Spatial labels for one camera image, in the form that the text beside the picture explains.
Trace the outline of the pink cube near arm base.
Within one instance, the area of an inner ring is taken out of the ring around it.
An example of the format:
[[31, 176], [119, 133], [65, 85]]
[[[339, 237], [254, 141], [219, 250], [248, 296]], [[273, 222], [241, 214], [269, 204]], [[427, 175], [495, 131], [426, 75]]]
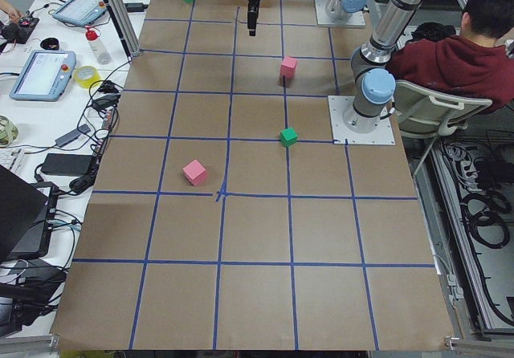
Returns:
[[293, 79], [296, 74], [297, 64], [298, 60], [296, 58], [285, 56], [280, 64], [280, 77], [285, 79]]

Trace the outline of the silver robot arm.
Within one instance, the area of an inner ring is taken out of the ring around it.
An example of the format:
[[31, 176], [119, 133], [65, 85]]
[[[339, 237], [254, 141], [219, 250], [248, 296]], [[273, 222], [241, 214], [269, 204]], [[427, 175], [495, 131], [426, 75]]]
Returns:
[[328, 0], [324, 10], [332, 20], [343, 20], [351, 14], [362, 11], [367, 0]]
[[369, 41], [354, 53], [351, 68], [357, 94], [353, 104], [343, 112], [344, 124], [354, 132], [372, 132], [391, 100], [396, 82], [385, 65], [421, 1], [390, 0]]

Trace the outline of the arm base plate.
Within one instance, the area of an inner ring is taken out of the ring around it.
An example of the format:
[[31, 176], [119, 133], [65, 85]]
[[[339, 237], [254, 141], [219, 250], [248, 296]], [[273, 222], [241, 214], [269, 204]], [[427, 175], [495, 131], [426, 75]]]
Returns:
[[386, 107], [375, 117], [363, 117], [353, 108], [353, 96], [329, 96], [328, 110], [334, 144], [395, 145]]
[[343, 10], [340, 0], [314, 0], [316, 23], [320, 27], [364, 28], [362, 10], [353, 13]]

